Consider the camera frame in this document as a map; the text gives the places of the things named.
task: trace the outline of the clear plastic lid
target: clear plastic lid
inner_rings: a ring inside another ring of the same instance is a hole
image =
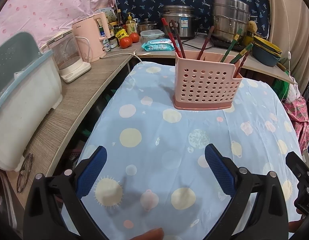
[[[143,38],[151,38],[151,37],[163,36],[164,32],[162,32],[161,30],[149,30],[149,31],[142,31],[140,35]]]

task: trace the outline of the wooden countertop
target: wooden countertop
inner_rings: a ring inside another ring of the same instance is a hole
[[[125,50],[133,53],[134,49]],[[118,52],[108,52],[107,56]],[[74,132],[79,124],[107,87],[110,81],[131,59],[131,55],[105,58],[91,63],[91,69],[66,84],[62,83],[63,99],[55,110],[50,111],[33,134],[25,150],[25,155],[34,155],[32,170],[23,192],[16,191],[18,172],[8,171],[9,181],[22,206],[26,206],[27,197],[37,173],[51,176]]]
[[[205,34],[198,34],[196,38],[194,38],[191,41],[188,41],[187,44],[190,44],[192,46],[195,46],[197,48],[201,48],[206,35]],[[149,58],[149,57],[155,57],[155,58],[175,58],[175,51],[145,51],[143,48],[141,48],[142,42],[134,43],[130,48],[136,50],[136,55],[140,58]],[[194,49],[190,46],[183,45],[184,50],[191,50],[191,51],[200,51],[199,49]],[[123,51],[123,49],[120,49],[119,47],[114,49],[115,51]],[[214,52],[214,53],[221,53],[224,54],[226,52],[226,49],[220,49],[216,47],[212,47],[210,49],[206,50],[207,52]],[[237,55],[236,51],[230,51],[229,55],[235,56]],[[289,75],[285,72],[283,72],[280,68],[277,66],[269,67],[261,62],[259,62],[257,59],[249,55],[243,65],[243,68],[248,70],[253,70],[259,73],[266,74],[268,76],[272,76],[281,80],[284,80],[288,83],[293,84],[293,80],[289,77]]]

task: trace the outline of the human hand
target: human hand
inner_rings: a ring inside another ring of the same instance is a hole
[[[162,228],[152,229],[143,235],[136,236],[131,240],[163,240],[164,232]]]
[[[296,212],[298,214],[300,214],[300,215],[303,215],[303,213],[300,210],[298,210],[298,209],[296,209]],[[291,222],[289,222],[289,232],[290,233],[295,233],[298,230],[298,228],[302,225],[304,220],[305,220],[305,218],[301,218],[298,221],[291,221]]]

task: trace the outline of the pink circle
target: pink circle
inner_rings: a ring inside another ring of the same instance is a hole
[[[132,223],[132,221],[130,221],[130,220],[125,220],[124,221],[124,227],[125,228],[128,228],[128,229],[131,229],[131,228],[133,228],[133,223]]]

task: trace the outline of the pink basket under table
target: pink basket under table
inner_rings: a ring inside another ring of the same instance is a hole
[[[235,65],[229,62],[234,56],[227,56],[224,63],[223,54],[204,52],[196,60],[198,51],[185,51],[186,58],[176,54],[175,91],[173,105],[180,110],[217,110],[231,107],[231,103],[242,81]]]

